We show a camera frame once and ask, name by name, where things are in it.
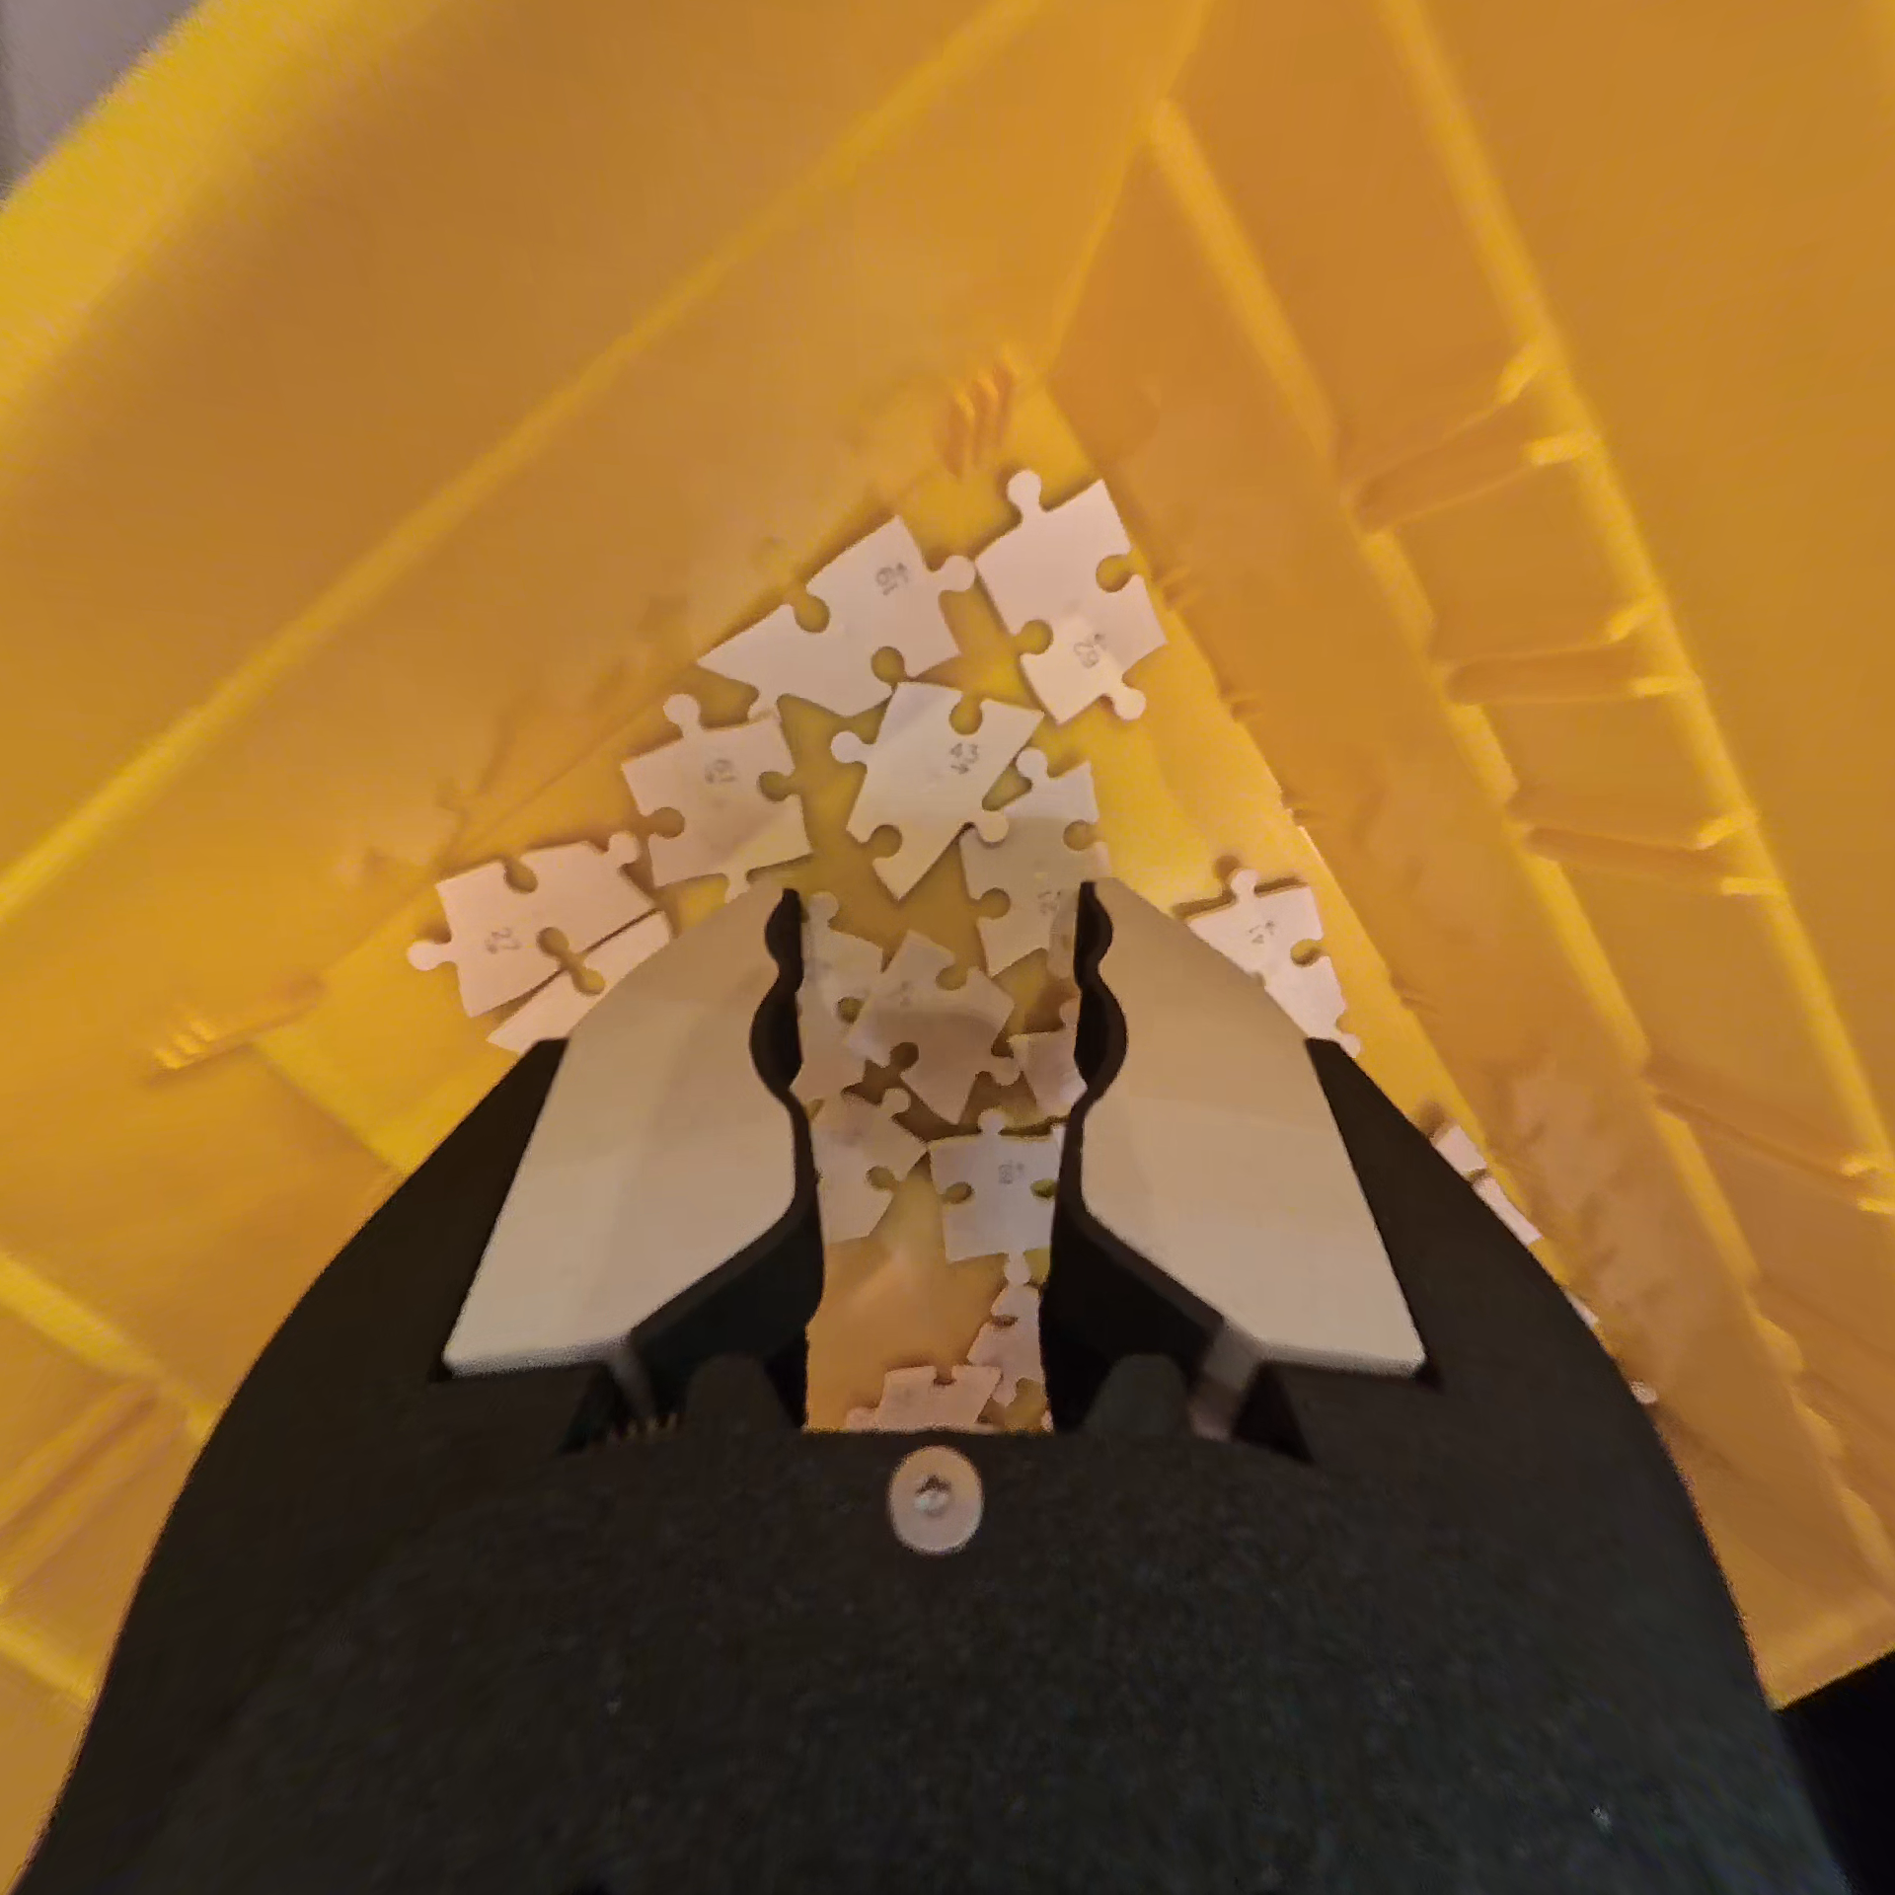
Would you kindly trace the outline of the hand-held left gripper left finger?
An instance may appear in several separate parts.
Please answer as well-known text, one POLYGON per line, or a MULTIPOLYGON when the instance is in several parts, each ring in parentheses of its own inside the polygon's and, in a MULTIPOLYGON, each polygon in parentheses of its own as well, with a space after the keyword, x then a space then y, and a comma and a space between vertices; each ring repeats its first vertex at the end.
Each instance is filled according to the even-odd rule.
POLYGON ((801 1071, 803 905, 745 898, 638 963, 567 1037, 443 1348, 459 1377, 593 1364, 641 1416, 750 1358, 808 1416, 822 1302, 801 1071))

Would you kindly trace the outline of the yellow plastic bin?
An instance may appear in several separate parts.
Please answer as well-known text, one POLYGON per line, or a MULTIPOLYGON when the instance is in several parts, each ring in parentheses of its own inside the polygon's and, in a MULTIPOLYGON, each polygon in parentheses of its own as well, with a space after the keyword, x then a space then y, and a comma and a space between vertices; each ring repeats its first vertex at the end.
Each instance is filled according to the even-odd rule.
POLYGON ((1170 633, 1112 866, 1315 887, 1766 1687, 1891 1649, 1891 4, 203 4, 4 196, 8 1883, 509 1068, 436 880, 1015 466, 1170 633))

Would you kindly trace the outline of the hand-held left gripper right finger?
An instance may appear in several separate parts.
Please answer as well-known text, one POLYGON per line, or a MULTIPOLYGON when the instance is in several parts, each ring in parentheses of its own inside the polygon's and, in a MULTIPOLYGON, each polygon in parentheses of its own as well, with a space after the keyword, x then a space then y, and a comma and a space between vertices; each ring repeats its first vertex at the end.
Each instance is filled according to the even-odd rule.
POLYGON ((1317 1048, 1265 983, 1124 881, 1078 891, 1077 1068, 1040 1313, 1050 1421, 1132 1358, 1220 1423, 1315 1370, 1427 1364, 1317 1048))

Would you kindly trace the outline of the pile of white puzzle pieces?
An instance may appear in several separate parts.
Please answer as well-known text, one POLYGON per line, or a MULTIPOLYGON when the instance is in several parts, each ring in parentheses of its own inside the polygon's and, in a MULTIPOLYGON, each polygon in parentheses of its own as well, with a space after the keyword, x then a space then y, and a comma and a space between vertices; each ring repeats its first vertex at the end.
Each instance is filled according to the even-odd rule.
MULTIPOLYGON (((410 961, 451 963, 469 1012, 513 1003, 497 1036, 523 1056, 492 1099, 497 1117, 521 1121, 471 1214, 443 1348, 567 1037, 689 929, 754 889, 789 889, 803 905, 794 1097, 812 1128, 822 1300, 830 1262, 879 1262, 901 1238, 921 1238, 924 1262, 1000 1277, 959 1359, 899 1344, 840 1428, 993 1432, 1036 1386, 1055 1429, 1040 1313, 1064 1133, 1084 1089, 1077 903, 1085 883, 1121 878, 1101 846, 1093 766, 1055 766, 1043 737, 1100 702, 1143 715, 1129 669, 1167 635, 1139 578, 1100 581, 1130 547, 1101 483, 1046 507, 1040 478, 1021 472, 1007 495, 1015 519, 979 554, 933 563, 891 519, 814 575, 819 630, 780 604, 703 656, 750 704, 708 724, 695 692, 667 698, 670 737, 623 765, 651 835, 546 843, 441 883, 447 936, 418 941, 410 961)), ((1180 921, 1317 1045, 1427 1344, 1412 1381, 1366 1384, 1446 1389, 1455 1372, 1488 1372, 1498 1396, 1528 1405, 1587 1416, 1600 1401, 1611 1423, 1641 1414, 1639 1384, 1587 1309, 1500 1214, 1500 1183, 1455 1165, 1474 1148, 1435 1144, 1361 1071, 1335 1033, 1341 992, 1317 994, 1320 1014, 1307 992, 1282 1003, 1278 975, 1317 975, 1295 959, 1317 915, 1290 883, 1265 889, 1254 915, 1258 891, 1238 878, 1236 903, 1180 921)), ((441 1372, 482 1381, 447 1372, 443 1353, 441 1372)))

